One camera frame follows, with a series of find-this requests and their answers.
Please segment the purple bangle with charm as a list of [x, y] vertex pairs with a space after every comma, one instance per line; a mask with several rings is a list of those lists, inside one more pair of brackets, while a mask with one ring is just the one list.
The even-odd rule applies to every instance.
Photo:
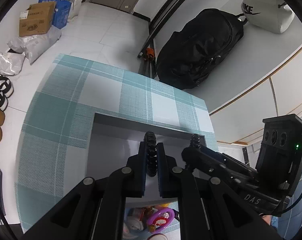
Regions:
[[156, 229], [165, 228], [172, 220], [175, 219], [175, 213], [173, 209], [164, 207], [155, 213], [153, 213], [147, 220], [148, 226], [154, 226]]

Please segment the white pink bangle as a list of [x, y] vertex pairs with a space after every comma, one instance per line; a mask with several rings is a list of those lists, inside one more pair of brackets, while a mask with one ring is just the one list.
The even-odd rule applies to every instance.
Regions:
[[148, 237], [147, 240], [168, 240], [168, 237], [162, 233], [156, 233]]

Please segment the grey cardboard jewelry box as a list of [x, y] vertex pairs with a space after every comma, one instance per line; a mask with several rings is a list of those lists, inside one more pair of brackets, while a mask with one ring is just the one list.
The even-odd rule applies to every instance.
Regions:
[[96, 113], [85, 175], [98, 180], [124, 167], [129, 157], [138, 154], [148, 131], [155, 134], [156, 142], [163, 143], [166, 155], [175, 158], [179, 167], [185, 167], [181, 153], [190, 145], [191, 133]]

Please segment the teal plaid tablecloth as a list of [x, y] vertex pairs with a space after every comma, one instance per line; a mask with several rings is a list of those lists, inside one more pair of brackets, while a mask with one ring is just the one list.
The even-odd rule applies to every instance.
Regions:
[[57, 56], [21, 129], [15, 197], [28, 231], [85, 176], [95, 114], [217, 141], [204, 100], [140, 74], [71, 55]]

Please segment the black backpack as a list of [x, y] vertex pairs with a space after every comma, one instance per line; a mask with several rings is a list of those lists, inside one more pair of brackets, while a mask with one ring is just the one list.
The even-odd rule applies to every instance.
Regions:
[[156, 58], [160, 82], [184, 90], [199, 86], [244, 35], [244, 14], [204, 9], [172, 33]]

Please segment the orange black tool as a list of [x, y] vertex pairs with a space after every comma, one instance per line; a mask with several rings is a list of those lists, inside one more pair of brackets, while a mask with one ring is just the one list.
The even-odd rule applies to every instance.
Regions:
[[154, 52], [154, 49], [153, 48], [146, 48], [145, 52], [144, 52], [144, 55], [143, 55], [143, 58], [146, 60], [146, 61], [150, 61], [152, 62], [154, 59], [155, 59], [155, 52]]

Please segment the white Nike bag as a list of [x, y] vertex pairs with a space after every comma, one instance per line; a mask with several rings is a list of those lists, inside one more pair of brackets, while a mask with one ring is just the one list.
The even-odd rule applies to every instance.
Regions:
[[284, 0], [243, 0], [241, 9], [249, 23], [276, 34], [285, 32], [295, 17]]

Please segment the silver plastic mailer bag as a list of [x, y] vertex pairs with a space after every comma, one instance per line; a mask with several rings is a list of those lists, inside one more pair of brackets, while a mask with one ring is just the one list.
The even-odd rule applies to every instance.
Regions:
[[18, 75], [24, 63], [25, 54], [0, 52], [0, 74], [4, 76]]

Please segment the grey plastic mailer bag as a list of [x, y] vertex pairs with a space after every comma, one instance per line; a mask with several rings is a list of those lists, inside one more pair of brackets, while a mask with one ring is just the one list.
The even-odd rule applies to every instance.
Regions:
[[32, 65], [45, 51], [58, 41], [61, 35], [61, 29], [51, 26], [46, 34], [13, 37], [8, 42], [8, 47], [17, 53], [25, 53], [30, 65]]

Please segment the brown cardboard box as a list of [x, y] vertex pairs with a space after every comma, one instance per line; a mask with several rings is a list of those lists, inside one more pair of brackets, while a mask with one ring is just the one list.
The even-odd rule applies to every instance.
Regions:
[[19, 37], [46, 34], [52, 26], [55, 2], [31, 4], [20, 12]]

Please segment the blue cardboard box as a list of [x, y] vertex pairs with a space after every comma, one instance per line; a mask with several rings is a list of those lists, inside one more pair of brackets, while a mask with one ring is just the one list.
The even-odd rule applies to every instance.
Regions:
[[66, 24], [72, 3], [67, 0], [39, 0], [41, 2], [55, 2], [55, 12], [53, 15], [52, 25], [62, 29]]

